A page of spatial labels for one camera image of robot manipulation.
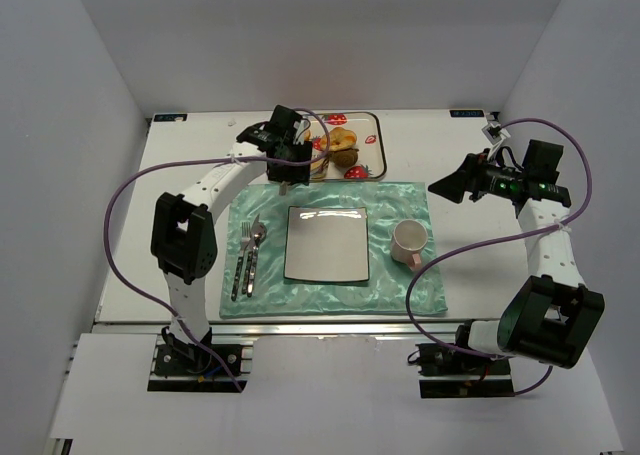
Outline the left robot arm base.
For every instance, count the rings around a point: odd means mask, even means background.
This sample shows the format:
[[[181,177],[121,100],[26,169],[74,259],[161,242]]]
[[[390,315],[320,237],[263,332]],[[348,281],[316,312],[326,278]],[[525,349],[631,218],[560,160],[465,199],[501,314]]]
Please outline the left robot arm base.
[[[203,342],[225,362],[244,389],[251,371],[252,346],[212,344],[211,334]],[[164,327],[156,340],[147,382],[148,392],[232,393],[239,390],[218,359],[191,343],[184,344]]]

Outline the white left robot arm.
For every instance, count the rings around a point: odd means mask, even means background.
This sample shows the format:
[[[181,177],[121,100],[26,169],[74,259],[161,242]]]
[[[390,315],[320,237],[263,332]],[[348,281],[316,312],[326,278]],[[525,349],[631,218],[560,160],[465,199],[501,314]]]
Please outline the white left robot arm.
[[[217,253],[215,222],[253,180],[308,184],[312,145],[298,140],[303,118],[268,121],[245,129],[232,146],[229,163],[215,167],[177,195],[162,194],[155,206],[151,253],[164,274],[170,304],[178,312],[163,330],[165,342],[180,349],[210,340],[204,278]]]

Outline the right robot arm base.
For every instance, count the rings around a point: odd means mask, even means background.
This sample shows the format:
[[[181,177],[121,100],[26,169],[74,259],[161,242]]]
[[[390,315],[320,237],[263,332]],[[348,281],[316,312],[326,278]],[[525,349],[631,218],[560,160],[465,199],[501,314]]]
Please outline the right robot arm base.
[[[507,360],[465,355],[436,344],[418,344],[407,356],[418,369],[422,399],[513,397]]]

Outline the brown chocolate croissant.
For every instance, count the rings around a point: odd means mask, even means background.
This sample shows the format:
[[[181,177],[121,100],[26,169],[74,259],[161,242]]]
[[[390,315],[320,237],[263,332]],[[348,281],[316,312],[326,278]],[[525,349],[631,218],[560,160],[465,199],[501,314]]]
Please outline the brown chocolate croissant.
[[[357,164],[359,155],[357,148],[337,150],[331,153],[331,161],[341,169],[347,169]]]

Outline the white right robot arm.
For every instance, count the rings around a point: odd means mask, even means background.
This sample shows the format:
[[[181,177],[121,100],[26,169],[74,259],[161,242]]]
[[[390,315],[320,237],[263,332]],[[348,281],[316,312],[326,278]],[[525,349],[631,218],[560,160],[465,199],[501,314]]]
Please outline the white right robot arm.
[[[429,192],[454,203],[484,195],[509,200],[526,236],[527,280],[499,319],[461,325],[457,347],[565,369],[582,355],[605,303],[586,287],[564,227],[571,200],[556,183],[562,154],[562,146],[539,141],[530,143],[519,167],[490,160],[488,152],[469,154],[456,171],[429,185]]]

